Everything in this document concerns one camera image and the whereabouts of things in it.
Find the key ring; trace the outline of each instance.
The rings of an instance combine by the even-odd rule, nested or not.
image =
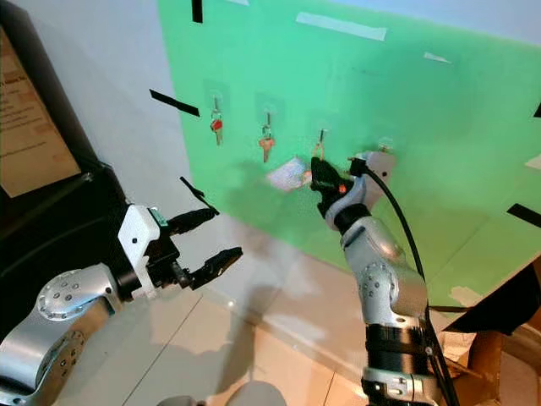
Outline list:
[[[321,161],[323,161],[323,159],[325,158],[325,148],[323,147],[323,137],[325,136],[326,132],[327,132],[326,129],[321,129],[320,141],[315,145],[315,148],[312,151],[312,156],[318,156],[319,154]]]
[[[212,112],[210,113],[210,119],[211,120],[221,120],[221,112],[220,108],[218,108],[218,98],[214,96],[214,108],[212,109]]]
[[[318,156],[318,153],[320,154],[320,160],[323,161],[325,159],[325,150],[323,148],[323,144],[320,142],[315,145],[315,148],[312,151],[312,156]]]

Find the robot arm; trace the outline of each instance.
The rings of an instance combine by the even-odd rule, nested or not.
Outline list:
[[[124,305],[140,295],[151,299],[171,284],[196,289],[219,277],[243,254],[240,247],[189,272],[177,263],[171,241],[217,214],[209,206],[167,221],[154,208],[129,206],[118,240],[131,267],[100,263],[64,272],[43,287],[32,311],[0,344],[0,404],[54,403],[90,335]]]
[[[329,163],[312,158],[311,187],[322,195],[318,208],[341,233],[358,284],[369,356],[363,390],[372,405],[437,406],[440,391],[428,371],[424,334],[426,285],[387,227],[370,215],[364,203],[374,191],[367,183],[364,176],[343,179]]]

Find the tape strip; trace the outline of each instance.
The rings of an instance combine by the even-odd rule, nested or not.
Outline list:
[[[334,30],[360,36],[369,40],[385,41],[387,34],[386,28],[373,28],[366,25],[344,21],[342,19],[333,19],[325,15],[301,12],[297,15],[296,21],[300,24],[313,25],[327,30]]]
[[[541,228],[541,214],[537,213],[536,211],[515,203],[509,208],[509,210],[507,210],[507,212],[525,222],[529,222],[533,226]]]
[[[451,61],[431,52],[425,52],[423,55],[423,58],[431,59],[433,61],[438,61],[438,62],[443,62],[443,63],[451,63]]]
[[[176,107],[181,112],[187,112],[188,114],[191,114],[192,116],[199,117],[199,109],[195,106],[190,106],[189,104],[182,103],[178,100],[173,99],[172,97],[163,95],[161,93],[158,93],[157,91],[153,91],[152,89],[149,89],[150,95],[153,99],[166,103],[169,106]]]
[[[203,24],[203,0],[192,0],[192,20]]]
[[[474,306],[483,298],[468,286],[454,286],[449,297],[466,307]]]
[[[227,0],[227,1],[230,2],[230,3],[240,4],[241,6],[249,6],[250,5],[248,0]]]
[[[541,170],[541,154],[537,155],[536,157],[530,159],[525,164],[527,167],[532,167],[533,169],[539,169]]]

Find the wire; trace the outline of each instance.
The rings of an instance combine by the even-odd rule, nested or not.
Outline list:
[[[413,239],[412,230],[407,224],[406,217],[404,216],[400,205],[396,201],[395,196],[391,193],[385,182],[381,180],[381,178],[376,175],[372,170],[370,170],[367,166],[364,166],[363,170],[378,184],[381,190],[383,190],[383,192],[385,193],[385,196],[387,196],[387,199],[389,199],[389,201],[391,202],[391,205],[395,210],[398,219],[400,220],[400,224],[404,229],[404,233],[406,234],[407,242],[409,243],[410,249],[412,251],[413,260],[415,261],[415,267],[417,268],[417,272],[425,281],[426,279],[424,277],[423,263],[421,262],[421,257],[417,250],[417,245],[415,244],[415,240]],[[434,326],[432,325],[432,321],[430,320],[428,304],[424,311],[424,319],[426,321],[426,330],[429,335],[429,342],[431,343],[432,349],[434,351],[434,355],[429,356],[430,363],[432,365],[432,369],[434,370],[434,374],[436,375],[436,379],[440,384],[441,391],[443,392],[443,395],[445,397],[445,402],[449,406],[460,406],[458,402],[458,397],[456,395],[455,387],[451,379],[451,375],[449,374],[447,364],[445,363],[445,357],[443,356],[440,342],[438,341]]]

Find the white wall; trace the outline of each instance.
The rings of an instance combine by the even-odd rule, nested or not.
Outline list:
[[[139,204],[158,206],[167,217],[201,207],[178,181],[180,175],[189,175],[178,112],[149,96],[149,88],[173,94],[155,2],[14,3],[29,12],[90,143],[98,157],[113,166],[126,194]],[[469,2],[461,3],[466,7]],[[422,5],[421,0],[409,4]],[[438,4],[445,11],[444,2]],[[522,36],[539,39],[540,28],[531,28],[526,11]],[[205,192],[212,200],[212,190]],[[192,269],[219,250],[242,245],[244,257],[212,284],[216,292],[238,307],[265,313],[267,323],[319,347],[350,370],[365,362],[351,275],[227,215],[176,242],[183,264]]]
[[[539,0],[332,0],[541,45]]]

